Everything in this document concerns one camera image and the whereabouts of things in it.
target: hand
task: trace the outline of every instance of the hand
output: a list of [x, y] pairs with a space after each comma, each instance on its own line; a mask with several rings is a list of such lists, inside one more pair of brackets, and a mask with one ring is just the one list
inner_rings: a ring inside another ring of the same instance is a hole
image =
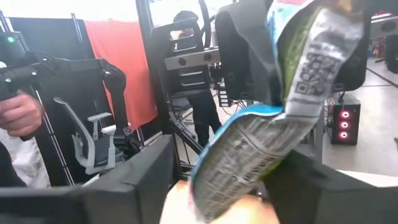
[[42, 125], [43, 109], [33, 97], [21, 93], [0, 101], [0, 128], [13, 137], [28, 136]]

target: person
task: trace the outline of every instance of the person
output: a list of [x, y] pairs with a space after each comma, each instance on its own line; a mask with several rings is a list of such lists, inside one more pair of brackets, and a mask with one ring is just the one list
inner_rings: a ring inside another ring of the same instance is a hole
[[[174, 17], [174, 22], [183, 21], [186, 19], [199, 19], [192, 11], [181, 11]], [[178, 36], [179, 39], [193, 35], [193, 29], [185, 29]], [[177, 49], [187, 49], [196, 46], [193, 39], [182, 39], [177, 44]], [[197, 95], [189, 96], [188, 101], [192, 106], [193, 124], [195, 125], [195, 132], [198, 136], [198, 143], [205, 147], [209, 141], [209, 126], [214, 133], [221, 127], [221, 122], [218, 117], [216, 103], [210, 89], [205, 90]]]
[[[27, 187], [26, 182], [32, 182], [32, 180], [29, 181], [28, 179], [34, 179], [32, 176], [35, 171], [38, 169], [45, 170], [37, 145], [32, 147], [35, 144], [35, 140], [31, 139], [27, 142], [22, 142], [19, 139], [23, 136], [31, 136], [41, 126], [42, 115], [41, 104], [23, 92], [19, 92], [13, 98], [0, 101], [0, 187]], [[19, 150], [21, 148], [25, 149], [24, 155], [21, 155], [21, 150]], [[24, 167], [25, 172], [19, 172], [18, 175], [12, 162], [20, 162], [21, 159], [23, 160], [21, 157], [27, 154], [30, 154], [35, 159], [28, 163], [28, 169], [26, 169], [26, 166]], [[46, 187], [49, 184], [46, 170], [41, 178], [44, 180], [43, 187]]]

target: blue plastic wrapper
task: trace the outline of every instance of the blue plastic wrapper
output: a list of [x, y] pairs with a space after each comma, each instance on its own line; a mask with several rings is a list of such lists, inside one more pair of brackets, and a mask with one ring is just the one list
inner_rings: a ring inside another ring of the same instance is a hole
[[190, 183], [192, 204], [200, 222], [209, 223], [227, 211], [262, 176], [272, 172], [313, 128], [338, 71], [361, 40], [361, 21], [352, 21], [325, 7], [314, 7], [316, 10], [304, 20], [304, 32], [296, 30], [292, 37], [298, 40], [298, 47], [281, 52], [284, 57], [295, 53], [295, 60], [282, 63], [279, 41], [286, 35], [284, 29], [314, 1], [272, 3], [264, 25], [269, 26], [280, 75], [285, 80], [291, 77], [284, 86], [285, 105], [243, 108], [204, 148]]

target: red fabric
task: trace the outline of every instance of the red fabric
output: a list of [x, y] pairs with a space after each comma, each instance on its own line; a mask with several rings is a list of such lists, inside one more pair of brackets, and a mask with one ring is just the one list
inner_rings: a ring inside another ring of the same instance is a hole
[[124, 99], [131, 129], [152, 121], [157, 112], [139, 23], [85, 21], [85, 25], [95, 57], [105, 58], [126, 74]]

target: computer tower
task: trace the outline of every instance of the computer tower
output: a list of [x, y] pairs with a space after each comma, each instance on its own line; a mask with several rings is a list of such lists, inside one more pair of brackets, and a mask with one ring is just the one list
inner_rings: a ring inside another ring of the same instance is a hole
[[352, 94], [335, 94], [325, 103], [325, 126], [332, 144], [356, 145], [361, 102]]

